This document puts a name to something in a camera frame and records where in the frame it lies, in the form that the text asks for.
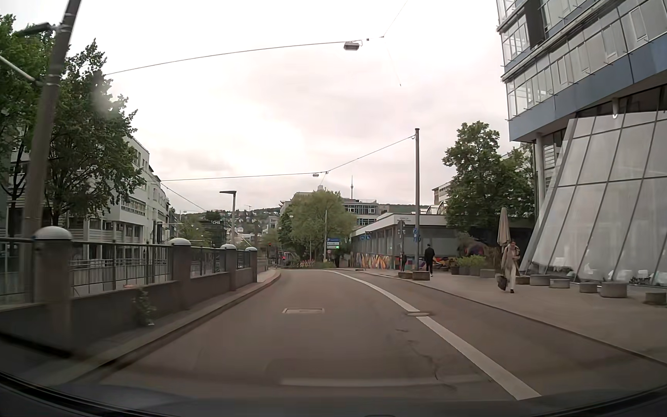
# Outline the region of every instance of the patio umbrella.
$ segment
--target patio umbrella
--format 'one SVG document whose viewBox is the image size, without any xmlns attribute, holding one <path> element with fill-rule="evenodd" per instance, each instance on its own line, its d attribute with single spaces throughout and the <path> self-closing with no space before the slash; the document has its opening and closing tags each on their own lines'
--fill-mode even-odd
<svg viewBox="0 0 667 417">
<path fill-rule="evenodd" d="M 511 231 L 508 228 L 508 212 L 505 207 L 502 207 L 498 220 L 498 244 L 503 248 L 509 243 L 511 243 Z"/>
</svg>

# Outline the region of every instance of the curb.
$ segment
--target curb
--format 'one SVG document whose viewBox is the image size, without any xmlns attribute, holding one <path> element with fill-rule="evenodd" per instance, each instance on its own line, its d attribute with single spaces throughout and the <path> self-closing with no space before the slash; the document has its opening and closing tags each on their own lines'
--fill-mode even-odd
<svg viewBox="0 0 667 417">
<path fill-rule="evenodd" d="M 108 349 L 106 352 L 92 356 L 76 364 L 63 366 L 63 362 L 60 362 L 61 369 L 51 370 L 50 372 L 48 372 L 48 367 L 49 365 L 52 366 L 52 364 L 45 365 L 41 368 L 40 373 L 41 375 L 42 373 L 47 373 L 47 375 L 27 379 L 40 386 L 55 386 L 77 380 L 79 382 L 99 381 L 107 375 L 133 364 L 135 361 L 160 349 L 162 346 L 170 344 L 172 341 L 199 327 L 210 318 L 219 315 L 267 288 L 279 280 L 280 277 L 282 277 L 282 271 L 277 270 L 271 278 L 267 278 L 261 285 L 254 289 L 241 290 L 232 297 L 213 303 L 171 324 L 159 327 L 153 332 L 136 337 L 132 341 Z"/>
<path fill-rule="evenodd" d="M 436 291 L 439 291 L 439 292 L 443 292 L 443 293 L 445 293 L 445 294 L 449 294 L 449 295 L 451 295 L 451 296 L 453 296 L 453 297 L 458 297 L 458 298 L 461 298 L 461 299 L 463 299 L 463 300 L 468 300 L 468 301 L 473 302 L 473 303 L 477 303 L 477 304 L 481 304 L 481 305 L 483 305 L 483 306 L 487 306 L 487 307 L 491 307 L 491 308 L 494 308 L 494 309 L 498 309 L 498 310 L 501 310 L 501 311 L 510 313 L 510 314 L 512 314 L 512 315 L 517 315 L 517 316 L 519 316 L 519 317 L 523 317 L 523 318 L 525 318 L 525 319 L 527 319 L 527 320 L 532 320 L 532 321 L 537 322 L 537 323 L 542 323 L 542 324 L 544 324 L 545 326 L 554 327 L 555 329 L 562 330 L 563 332 L 568 332 L 568 333 L 571 333 L 571 334 L 573 334 L 573 335 L 580 336 L 580 337 L 583 337 L 583 338 L 585 338 L 585 339 L 588 339 L 588 340 L 590 340 L 590 341 L 595 341 L 595 342 L 597 342 L 597 343 L 601 343 L 601 344 L 603 344 L 603 345 L 606 345 L 606 346 L 609 346 L 609 347 L 611 347 L 611 348 L 614 348 L 614 349 L 620 350 L 620 351 L 622 351 L 622 352 L 625 352 L 625 353 L 627 353 L 627 354 L 629 354 L 629 355 L 633 355 L 633 356 L 636 356 L 636 357 L 638 357 L 638 358 L 646 359 L 646 360 L 648 360 L 648 361 L 653 361 L 653 362 L 655 362 L 655 363 L 657 363 L 657 364 L 660 364 L 660 365 L 663 365 L 663 366 L 666 366 L 666 367 L 667 367 L 667 362 L 662 361 L 662 360 L 657 359 L 657 358 L 654 358 L 654 357 L 652 357 L 652 356 L 645 355 L 644 353 L 639 353 L 639 352 L 636 352 L 636 351 L 631 350 L 631 349 L 627 349 L 627 348 L 622 347 L 622 346 L 616 346 L 615 344 L 609 343 L 609 342 L 607 342 L 607 341 L 603 341 L 603 340 L 601 340 L 601 339 L 597 339 L 596 337 L 591 337 L 591 336 L 588 336 L 588 335 L 584 335 L 584 334 L 582 334 L 582 333 L 575 332 L 575 331 L 573 331 L 573 330 L 566 329 L 566 328 L 564 328 L 564 327 L 560 327 L 560 326 L 558 326 L 558 325 L 556 325 L 556 324 L 547 323 L 546 321 L 540 320 L 540 319 L 538 319 L 538 318 L 529 317 L 529 316 L 522 315 L 522 314 L 520 314 L 520 313 L 513 312 L 513 311 L 508 310 L 508 309 L 505 309 L 505 308 L 496 307 L 496 306 L 493 306 L 493 305 L 490 305 L 490 304 L 487 304 L 487 303 L 483 303 L 482 301 L 473 300 L 472 298 L 467 298 L 467 297 L 465 297 L 464 295 L 454 294 L 453 292 L 449 292 L 449 291 L 446 291 L 446 290 L 444 290 L 444 289 L 439 289 L 439 288 L 434 288 L 434 287 L 432 287 L 432 286 L 424 285 L 423 283 L 421 283 L 421 282 L 419 282 L 419 281 L 404 280 L 404 279 L 402 279 L 402 278 L 391 277 L 391 276 L 389 276 L 389 275 L 375 274 L 374 272 L 367 272 L 367 271 L 357 271 L 357 272 L 362 272 L 363 274 L 368 274 L 368 275 L 374 275 L 374 276 L 376 276 L 376 277 L 390 278 L 390 279 L 392 279 L 392 280 L 399 280 L 399 281 L 403 281 L 403 282 L 407 282 L 407 283 L 416 284 L 416 285 L 418 285 L 418 286 L 423 286 L 423 287 L 425 287 L 425 288 L 430 288 L 430 289 L 433 289 L 433 290 L 436 290 Z"/>
</svg>

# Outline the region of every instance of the asphalt road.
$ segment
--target asphalt road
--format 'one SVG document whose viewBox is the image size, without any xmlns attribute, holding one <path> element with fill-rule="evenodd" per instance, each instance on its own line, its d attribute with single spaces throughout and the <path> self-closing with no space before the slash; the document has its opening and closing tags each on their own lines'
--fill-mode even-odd
<svg viewBox="0 0 667 417">
<path fill-rule="evenodd" d="M 402 280 L 340 272 L 356 279 L 284 271 L 102 384 L 195 398 L 451 400 L 667 384 L 667 366 L 573 333 Z"/>
</svg>

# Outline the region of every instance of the concrete bollard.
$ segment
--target concrete bollard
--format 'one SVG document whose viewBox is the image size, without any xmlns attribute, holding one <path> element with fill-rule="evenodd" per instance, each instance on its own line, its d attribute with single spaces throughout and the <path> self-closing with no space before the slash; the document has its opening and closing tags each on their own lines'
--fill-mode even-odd
<svg viewBox="0 0 667 417">
<path fill-rule="evenodd" d="M 239 267 L 239 255 L 235 245 L 226 243 L 220 246 L 220 249 L 225 251 L 225 271 L 228 273 L 229 289 L 236 291 L 238 285 L 236 284 L 236 270 Z"/>
<path fill-rule="evenodd" d="M 627 298 L 627 283 L 609 281 L 601 283 L 601 292 L 604 298 Z"/>
<path fill-rule="evenodd" d="M 192 307 L 192 243 L 183 237 L 175 237 L 171 245 L 171 279 L 179 281 L 180 305 L 183 309 Z"/>
<path fill-rule="evenodd" d="M 254 279 L 251 282 L 258 283 L 259 282 L 259 267 L 257 265 L 258 261 L 258 255 L 256 254 L 257 249 L 253 246 L 249 246 L 246 248 L 247 252 L 251 252 L 251 274 L 254 277 Z"/>
<path fill-rule="evenodd" d="M 645 304 L 653 306 L 665 306 L 667 304 L 667 293 L 665 292 L 646 292 Z"/>
<path fill-rule="evenodd" d="M 531 286 L 549 286 L 550 275 L 529 275 L 529 285 Z"/>
<path fill-rule="evenodd" d="M 495 278 L 496 270 L 480 270 L 480 278 Z"/>
<path fill-rule="evenodd" d="M 596 294 L 599 291 L 599 285 L 597 283 L 579 283 L 578 292 L 583 294 Z"/>
<path fill-rule="evenodd" d="M 33 236 L 35 239 L 35 279 L 33 300 L 47 309 L 48 339 L 50 346 L 71 350 L 71 292 L 73 291 L 70 261 L 71 233 L 56 225 L 44 227 Z"/>
<path fill-rule="evenodd" d="M 413 271 L 414 281 L 428 281 L 430 280 L 428 271 Z"/>
<path fill-rule="evenodd" d="M 570 288 L 570 280 L 567 278 L 551 278 L 550 288 Z"/>
</svg>

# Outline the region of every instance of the overcast sky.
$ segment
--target overcast sky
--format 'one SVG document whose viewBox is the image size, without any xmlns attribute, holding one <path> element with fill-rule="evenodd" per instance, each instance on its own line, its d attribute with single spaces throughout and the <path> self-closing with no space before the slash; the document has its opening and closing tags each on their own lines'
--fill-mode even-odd
<svg viewBox="0 0 667 417">
<path fill-rule="evenodd" d="M 67 0 L 0 0 L 27 23 L 59 22 Z M 370 38 L 356 52 L 318 45 L 239 53 L 111 76 L 138 109 L 135 137 L 163 180 L 325 171 L 421 129 L 421 202 L 450 180 L 442 165 L 462 122 L 508 142 L 500 38 L 492 0 L 83 0 L 72 52 L 92 39 L 105 72 L 286 44 Z M 414 144 L 404 141 L 325 178 L 311 175 L 168 182 L 203 209 L 273 207 L 322 183 L 379 203 L 413 203 Z M 167 190 L 177 210 L 199 211 Z"/>
</svg>

